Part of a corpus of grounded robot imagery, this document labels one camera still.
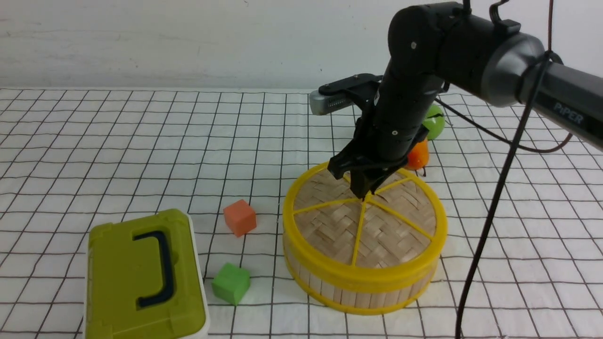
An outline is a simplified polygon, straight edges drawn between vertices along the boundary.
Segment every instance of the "grid tablecloth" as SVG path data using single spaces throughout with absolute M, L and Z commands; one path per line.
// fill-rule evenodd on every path
M 508 146 L 449 113 L 424 178 L 449 220 L 432 285 L 391 314 L 340 313 L 309 298 L 282 255 L 289 186 L 345 146 L 359 115 L 312 116 L 307 93 L 0 89 L 0 338 L 80 338 L 87 231 L 168 208 L 194 222 L 212 337 L 452 338 Z M 441 98 L 507 138 L 523 110 L 454 89 Z M 533 114 L 523 144 L 550 148 L 565 135 Z M 467 302 L 467 338 L 603 337 L 601 166 L 577 139 L 554 154 L 518 152 Z M 258 226 L 237 239 L 221 210 L 241 198 Z M 226 262 L 252 276 L 237 307 L 210 288 Z

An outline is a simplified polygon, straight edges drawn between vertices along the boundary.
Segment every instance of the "black cable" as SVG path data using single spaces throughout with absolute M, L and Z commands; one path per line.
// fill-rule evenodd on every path
M 440 99 L 435 99 L 435 102 L 442 105 L 444 108 L 446 108 L 447 110 L 451 111 L 452 113 L 458 115 L 461 119 L 467 121 L 469 124 L 477 127 L 480 131 L 483 131 L 484 133 L 488 134 L 489 136 L 491 136 L 492 138 L 495 138 L 498 141 L 502 141 L 504 143 L 506 143 L 507 145 L 511 145 L 511 141 L 508 139 L 505 139 L 499 135 L 497 135 L 496 133 L 492 132 L 491 130 L 485 128 L 484 126 L 478 124 L 477 122 L 473 121 L 472 119 L 468 118 L 466 115 L 462 114 L 461 112 L 457 111 L 456 109 L 452 108 L 450 105 L 446 104 L 444 101 L 440 100 Z M 568 134 L 566 136 L 566 138 L 559 143 L 559 145 L 553 147 L 553 148 L 549 148 L 547 150 L 540 150 L 538 148 L 532 148 L 532 147 L 527 147 L 527 146 L 523 146 L 523 145 L 519 145 L 518 148 L 520 150 L 524 150 L 524 151 L 528 151 L 528 152 L 534 152 L 534 153 L 540 153 L 540 154 L 545 154 L 545 153 L 553 153 L 556 152 L 560 149 L 562 149 L 565 145 L 567 145 L 567 143 L 571 140 L 572 138 L 572 134 Z
M 553 0 L 549 2 L 549 32 L 551 30 L 551 18 L 553 11 Z M 475 248 L 475 254 L 471 261 L 471 266 L 469 267 L 469 272 L 467 273 L 467 279 L 465 280 L 465 284 L 463 286 L 463 292 L 461 293 L 461 300 L 459 301 L 458 310 L 456 313 L 456 326 L 455 326 L 455 339 L 461 339 L 462 332 L 462 323 L 463 323 L 463 313 L 465 310 L 465 304 L 467 303 L 467 297 L 469 296 L 469 289 L 471 288 L 471 284 L 473 282 L 473 278 L 475 276 L 475 272 L 478 268 L 479 260 L 482 256 L 482 252 L 484 251 L 484 246 L 486 240 L 488 240 L 488 233 L 490 232 L 490 228 L 492 227 L 492 222 L 494 221 L 494 215 L 496 213 L 496 208 L 498 207 L 498 202 L 500 200 L 500 196 L 502 194 L 502 190 L 505 187 L 505 182 L 507 180 L 507 175 L 511 170 L 511 165 L 513 164 L 513 159 L 515 158 L 515 153 L 519 149 L 519 142 L 521 141 L 523 132 L 528 123 L 529 114 L 532 111 L 532 106 L 534 105 L 534 100 L 536 99 L 536 95 L 540 90 L 540 86 L 542 84 L 542 79 L 545 76 L 545 72 L 550 65 L 551 57 L 554 57 L 554 53 L 551 51 L 551 40 L 549 38 L 549 49 L 544 54 L 544 59 L 540 63 L 538 67 L 538 74 L 536 79 L 536 84 L 530 91 L 530 95 L 528 101 L 526 102 L 525 109 L 523 110 L 522 117 L 519 120 L 519 125 L 517 126 L 517 130 L 513 137 L 513 141 L 511 142 L 511 146 L 509 148 L 509 152 L 507 153 L 507 158 L 505 159 L 505 163 L 500 171 L 500 177 L 498 182 L 496 183 L 496 189 L 494 190 L 494 195 L 492 196 L 492 202 L 490 203 L 490 208 L 488 209 L 488 215 L 486 216 L 486 221 L 484 223 L 484 228 L 482 229 L 482 233 L 479 236 L 478 245 Z
M 463 12 L 471 14 L 471 0 L 463 0 Z

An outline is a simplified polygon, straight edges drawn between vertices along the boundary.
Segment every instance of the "green plastic box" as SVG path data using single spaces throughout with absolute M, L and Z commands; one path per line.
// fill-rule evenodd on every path
M 84 338 L 204 338 L 209 311 L 194 239 L 177 209 L 94 227 Z

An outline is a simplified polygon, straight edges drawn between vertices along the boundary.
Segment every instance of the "foam block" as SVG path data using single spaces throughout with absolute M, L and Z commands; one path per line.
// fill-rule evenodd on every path
M 237 238 L 256 228 L 256 213 L 245 200 L 239 200 L 225 207 L 224 219 Z
M 238 305 L 251 286 L 249 271 L 226 263 L 212 281 L 213 294 L 218 298 Z

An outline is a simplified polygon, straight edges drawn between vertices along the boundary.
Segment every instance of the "green ball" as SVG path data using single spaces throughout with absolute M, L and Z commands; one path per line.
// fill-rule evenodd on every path
M 427 117 L 423 121 L 423 126 L 429 130 L 427 140 L 437 138 L 444 130 L 445 125 L 446 121 L 444 120 L 442 109 L 435 105 L 431 106 L 427 111 Z

